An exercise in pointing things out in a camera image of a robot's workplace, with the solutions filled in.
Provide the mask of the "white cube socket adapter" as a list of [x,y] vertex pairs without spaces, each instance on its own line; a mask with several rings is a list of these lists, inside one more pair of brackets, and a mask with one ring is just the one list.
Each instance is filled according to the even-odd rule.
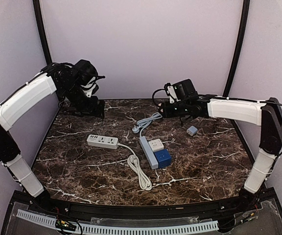
[[160,139],[151,140],[148,142],[148,144],[153,152],[157,152],[164,149],[164,144]]

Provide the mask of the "light blue power strip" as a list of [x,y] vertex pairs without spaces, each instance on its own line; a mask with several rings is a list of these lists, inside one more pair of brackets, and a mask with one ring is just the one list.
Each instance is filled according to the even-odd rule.
[[151,150],[148,140],[145,136],[142,135],[143,130],[146,129],[153,121],[161,119],[162,115],[158,112],[154,113],[151,117],[141,119],[136,122],[136,125],[132,128],[133,133],[139,134],[139,142],[141,145],[141,148],[150,164],[151,169],[157,169],[158,168],[158,161],[156,160],[156,157],[154,155],[154,152]]

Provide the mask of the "blue cube socket adapter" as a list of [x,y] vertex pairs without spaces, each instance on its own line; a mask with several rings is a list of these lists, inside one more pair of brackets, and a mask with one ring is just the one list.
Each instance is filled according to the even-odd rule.
[[167,149],[162,149],[154,153],[158,161],[158,168],[166,168],[171,165],[172,157]]

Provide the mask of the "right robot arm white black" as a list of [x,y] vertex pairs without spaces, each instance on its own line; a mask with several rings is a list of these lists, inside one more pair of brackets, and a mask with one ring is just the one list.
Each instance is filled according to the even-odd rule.
[[282,105],[276,98],[249,100],[198,94],[192,81],[166,83],[162,89],[168,101],[154,102],[164,118],[225,118],[247,122],[261,128],[258,155],[243,189],[255,194],[267,179],[281,155]]

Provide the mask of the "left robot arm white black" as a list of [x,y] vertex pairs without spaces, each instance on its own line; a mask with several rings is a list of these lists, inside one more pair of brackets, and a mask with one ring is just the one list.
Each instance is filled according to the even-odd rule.
[[76,64],[51,63],[0,103],[0,163],[33,198],[48,198],[49,192],[22,157],[10,130],[23,115],[52,94],[70,102],[69,114],[104,118],[105,102],[95,96],[99,89],[97,82],[104,78],[87,60]]

